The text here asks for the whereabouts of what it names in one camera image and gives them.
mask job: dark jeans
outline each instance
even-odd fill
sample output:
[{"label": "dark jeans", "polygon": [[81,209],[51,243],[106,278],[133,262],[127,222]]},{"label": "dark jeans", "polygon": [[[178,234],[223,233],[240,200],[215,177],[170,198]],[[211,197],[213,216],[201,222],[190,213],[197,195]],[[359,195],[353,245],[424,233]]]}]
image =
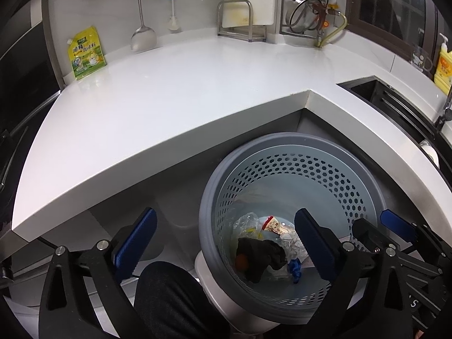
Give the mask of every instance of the dark jeans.
[{"label": "dark jeans", "polygon": [[134,307],[158,339],[229,338],[229,323],[201,285],[169,262],[153,262],[143,270]]}]

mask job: white countertop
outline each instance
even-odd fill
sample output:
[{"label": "white countertop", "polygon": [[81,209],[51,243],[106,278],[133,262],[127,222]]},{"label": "white countertop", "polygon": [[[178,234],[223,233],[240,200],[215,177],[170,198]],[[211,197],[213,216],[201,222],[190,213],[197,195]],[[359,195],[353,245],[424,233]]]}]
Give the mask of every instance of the white countertop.
[{"label": "white countertop", "polygon": [[23,168],[13,231],[31,241],[161,170],[307,107],[374,158],[452,244],[451,192],[433,165],[392,122],[336,85],[371,75],[434,113],[426,96],[335,45],[215,37],[109,64],[69,85],[48,113]]}]

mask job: trash bin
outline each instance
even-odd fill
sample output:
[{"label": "trash bin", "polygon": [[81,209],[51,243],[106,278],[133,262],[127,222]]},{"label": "trash bin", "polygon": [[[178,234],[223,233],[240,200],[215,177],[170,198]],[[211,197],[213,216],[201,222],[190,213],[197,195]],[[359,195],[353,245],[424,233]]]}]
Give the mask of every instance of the trash bin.
[{"label": "trash bin", "polygon": [[338,238],[351,235],[355,219],[378,226],[385,202],[364,165],[340,146],[292,132],[255,139],[230,153],[215,169],[199,211],[202,253],[218,286],[241,308],[265,320],[304,324],[330,283],[305,268],[301,280],[251,283],[238,274],[230,254],[232,225],[242,215],[273,215],[293,223],[306,208]]}]

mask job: perforated basket wall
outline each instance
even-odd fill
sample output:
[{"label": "perforated basket wall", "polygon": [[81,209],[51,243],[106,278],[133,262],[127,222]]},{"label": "perforated basket wall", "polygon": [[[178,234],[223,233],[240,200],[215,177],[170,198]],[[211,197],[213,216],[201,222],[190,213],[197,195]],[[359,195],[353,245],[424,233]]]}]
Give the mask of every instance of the perforated basket wall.
[{"label": "perforated basket wall", "polygon": [[[319,148],[324,148],[325,141],[318,139],[318,144]],[[357,218],[366,218],[377,225],[381,201],[378,200],[377,212],[357,173],[334,155],[312,147],[312,141],[310,145],[272,146],[269,139],[268,147],[260,144],[265,149],[244,157],[240,163],[236,159],[238,165],[218,185],[221,188],[215,193],[217,198],[212,205],[211,218],[216,250],[227,272],[244,291],[242,294],[274,308],[313,312],[330,286],[314,268],[303,271],[297,285],[263,280],[252,284],[237,275],[230,251],[232,225],[243,214],[275,215],[293,222],[295,212],[302,207],[306,207],[321,226],[331,228],[338,238],[349,235],[358,248],[364,249],[351,235],[352,223]],[[350,159],[356,162],[355,169],[358,166],[362,170],[363,165],[347,154],[347,161]]]}]

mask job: silver bolt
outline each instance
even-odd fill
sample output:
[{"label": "silver bolt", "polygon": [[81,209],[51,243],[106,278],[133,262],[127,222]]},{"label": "silver bolt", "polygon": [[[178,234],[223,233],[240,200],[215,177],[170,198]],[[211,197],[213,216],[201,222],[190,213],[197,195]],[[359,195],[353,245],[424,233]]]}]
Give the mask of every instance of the silver bolt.
[{"label": "silver bolt", "polygon": [[345,250],[345,251],[353,251],[354,249],[355,249],[355,245],[354,244],[352,244],[351,242],[344,242],[343,244],[342,244],[342,248]]},{"label": "silver bolt", "polygon": [[390,247],[388,247],[388,248],[386,249],[386,253],[387,253],[390,257],[396,255],[396,251],[395,251],[393,248],[390,248]]},{"label": "silver bolt", "polygon": [[64,246],[60,246],[56,248],[55,253],[57,254],[57,256],[60,256],[63,255],[65,251],[66,248]]},{"label": "silver bolt", "polygon": [[108,247],[108,241],[103,240],[103,241],[99,241],[96,245],[98,250],[105,250]]}]

